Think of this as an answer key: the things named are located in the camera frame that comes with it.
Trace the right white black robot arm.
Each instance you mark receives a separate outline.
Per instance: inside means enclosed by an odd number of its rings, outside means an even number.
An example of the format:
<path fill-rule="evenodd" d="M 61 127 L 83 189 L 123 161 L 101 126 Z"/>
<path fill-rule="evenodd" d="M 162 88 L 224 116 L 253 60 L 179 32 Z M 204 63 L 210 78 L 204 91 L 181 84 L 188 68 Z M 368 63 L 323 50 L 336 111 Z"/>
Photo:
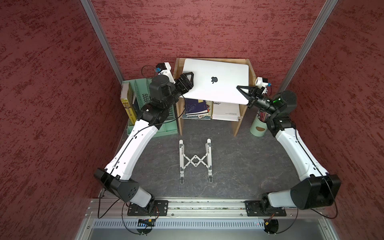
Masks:
<path fill-rule="evenodd" d="M 267 193 L 263 204 L 272 208 L 298 208 L 300 210 L 329 207 L 336 203 L 341 186 L 337 175 L 331 175 L 316 160 L 299 135 L 290 114 L 297 107 L 297 96 L 292 91 L 283 91 L 273 99 L 263 94 L 263 88 L 237 86 L 248 100 L 247 106 L 258 107 L 269 114 L 267 127 L 283 146 L 294 164 L 300 182 L 286 191 Z"/>

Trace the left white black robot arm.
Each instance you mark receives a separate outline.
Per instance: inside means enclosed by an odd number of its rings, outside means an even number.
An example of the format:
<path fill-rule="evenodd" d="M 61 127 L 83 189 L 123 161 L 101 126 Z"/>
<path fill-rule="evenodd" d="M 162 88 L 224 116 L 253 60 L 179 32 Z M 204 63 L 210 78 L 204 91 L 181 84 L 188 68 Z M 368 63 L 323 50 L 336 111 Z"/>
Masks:
<path fill-rule="evenodd" d="M 132 180 L 134 167 L 145 147 L 169 117 L 170 108 L 194 86 L 194 73 L 181 74 L 171 82 L 166 75 L 158 75 L 149 85 L 150 102 L 145 104 L 121 149 L 94 177 L 103 188 L 123 202 L 139 206 L 148 214 L 154 207 L 154 196 Z"/>

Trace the silver laptop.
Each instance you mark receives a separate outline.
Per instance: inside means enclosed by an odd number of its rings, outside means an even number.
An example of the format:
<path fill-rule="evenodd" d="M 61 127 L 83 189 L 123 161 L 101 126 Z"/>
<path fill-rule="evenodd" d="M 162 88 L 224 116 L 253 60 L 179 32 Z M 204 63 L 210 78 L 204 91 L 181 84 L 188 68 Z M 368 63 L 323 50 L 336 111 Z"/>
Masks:
<path fill-rule="evenodd" d="M 238 90 L 237 86 L 249 85 L 249 66 L 225 62 L 186 59 L 183 73 L 194 74 L 194 86 L 184 97 L 245 105 L 246 97 Z"/>

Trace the green pencil cup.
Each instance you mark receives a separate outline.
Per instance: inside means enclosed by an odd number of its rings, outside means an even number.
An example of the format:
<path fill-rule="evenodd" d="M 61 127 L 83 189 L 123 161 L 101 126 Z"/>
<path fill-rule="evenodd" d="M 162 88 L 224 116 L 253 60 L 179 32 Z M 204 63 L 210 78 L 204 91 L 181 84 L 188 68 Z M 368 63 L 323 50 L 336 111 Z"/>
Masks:
<path fill-rule="evenodd" d="M 260 116 L 257 115 L 250 128 L 251 134 L 255 137 L 263 137 L 267 130 L 267 124 L 261 121 Z"/>

